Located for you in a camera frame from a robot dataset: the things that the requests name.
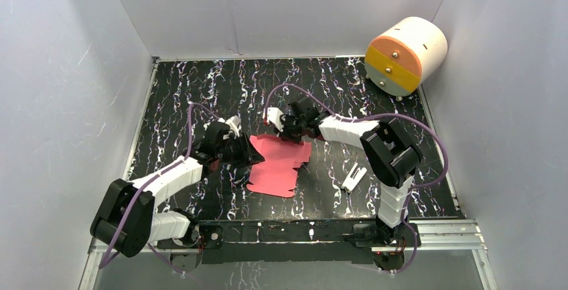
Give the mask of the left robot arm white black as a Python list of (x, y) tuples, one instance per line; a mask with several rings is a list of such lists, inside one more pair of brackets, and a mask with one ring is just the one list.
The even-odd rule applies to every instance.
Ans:
[(173, 163), (145, 177), (113, 181), (90, 225), (90, 235), (126, 257), (147, 244), (176, 240), (184, 247), (199, 242), (199, 222), (181, 209), (157, 212), (157, 207), (179, 191), (200, 183), (227, 164), (249, 167), (265, 158), (234, 118), (213, 121)]

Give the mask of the pink paper box sheet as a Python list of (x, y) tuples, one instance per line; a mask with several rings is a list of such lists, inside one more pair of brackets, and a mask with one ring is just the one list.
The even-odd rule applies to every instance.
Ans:
[(265, 160), (251, 167), (247, 190), (292, 198), (295, 195), (298, 169), (309, 162), (312, 144), (304, 141), (291, 143), (268, 134), (252, 135), (250, 140)]

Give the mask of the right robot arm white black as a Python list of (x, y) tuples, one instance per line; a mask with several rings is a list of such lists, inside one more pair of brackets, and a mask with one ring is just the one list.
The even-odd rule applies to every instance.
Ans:
[(404, 131), (391, 121), (349, 121), (318, 109), (302, 98), (290, 104), (291, 113), (268, 107), (266, 124), (284, 141), (298, 143), (304, 136), (357, 147), (365, 153), (380, 183), (380, 204), (373, 223), (357, 223), (346, 241), (355, 246), (393, 246), (404, 236), (408, 222), (410, 189), (423, 154)]

